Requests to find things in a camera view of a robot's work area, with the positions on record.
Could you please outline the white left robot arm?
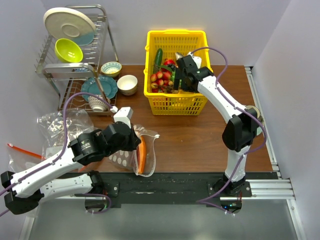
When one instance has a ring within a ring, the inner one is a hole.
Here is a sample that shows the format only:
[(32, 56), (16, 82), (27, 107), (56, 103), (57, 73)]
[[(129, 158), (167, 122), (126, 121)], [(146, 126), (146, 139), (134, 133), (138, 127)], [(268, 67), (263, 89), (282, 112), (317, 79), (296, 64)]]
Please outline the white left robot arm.
[(82, 133), (65, 143), (62, 150), (41, 163), (21, 172), (6, 171), (0, 175), (7, 212), (14, 215), (35, 209), (40, 202), (67, 195), (109, 199), (98, 171), (77, 177), (62, 175), (91, 163), (100, 162), (118, 151), (132, 152), (141, 143), (133, 126), (116, 122), (106, 129)]

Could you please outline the orange papaya slice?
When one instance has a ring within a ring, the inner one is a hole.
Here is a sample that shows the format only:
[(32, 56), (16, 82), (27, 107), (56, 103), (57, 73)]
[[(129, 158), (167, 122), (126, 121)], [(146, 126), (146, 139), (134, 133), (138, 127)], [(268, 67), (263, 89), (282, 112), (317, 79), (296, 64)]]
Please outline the orange papaya slice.
[(146, 141), (143, 136), (140, 137), (141, 144), (137, 147), (137, 173), (142, 174), (145, 170), (146, 158), (147, 158), (147, 147)]

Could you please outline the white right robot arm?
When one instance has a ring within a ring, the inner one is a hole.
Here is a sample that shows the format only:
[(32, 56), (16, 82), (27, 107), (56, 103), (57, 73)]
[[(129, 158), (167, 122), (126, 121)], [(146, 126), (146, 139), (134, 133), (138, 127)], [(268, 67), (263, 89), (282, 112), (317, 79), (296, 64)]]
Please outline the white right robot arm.
[(226, 126), (222, 133), (222, 141), (228, 149), (227, 167), (217, 192), (233, 197), (240, 190), (246, 179), (247, 154), (257, 135), (259, 120), (255, 109), (247, 109), (236, 101), (217, 82), (217, 77), (206, 66), (201, 67), (200, 57), (191, 53), (175, 54), (177, 69), (174, 87), (181, 87), (185, 92), (199, 92), (206, 97), (223, 117)]

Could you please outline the brown longan bunch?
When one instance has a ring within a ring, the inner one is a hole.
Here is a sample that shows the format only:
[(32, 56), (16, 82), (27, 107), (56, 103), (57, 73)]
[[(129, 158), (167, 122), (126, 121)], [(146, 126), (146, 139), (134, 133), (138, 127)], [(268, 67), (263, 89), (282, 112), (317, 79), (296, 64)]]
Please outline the brown longan bunch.
[(161, 91), (165, 94), (177, 94), (179, 91), (174, 89), (173, 85), (163, 85)]

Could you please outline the yellow bell pepper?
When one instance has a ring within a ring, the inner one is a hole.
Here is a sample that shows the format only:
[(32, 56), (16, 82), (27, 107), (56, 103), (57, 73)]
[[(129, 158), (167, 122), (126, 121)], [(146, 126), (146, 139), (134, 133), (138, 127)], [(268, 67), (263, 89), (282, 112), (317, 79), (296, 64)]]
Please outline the yellow bell pepper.
[(180, 95), (192, 95), (192, 94), (194, 94), (194, 92), (188, 92), (188, 91), (184, 91), (184, 90), (179, 90), (178, 94), (180, 94)]

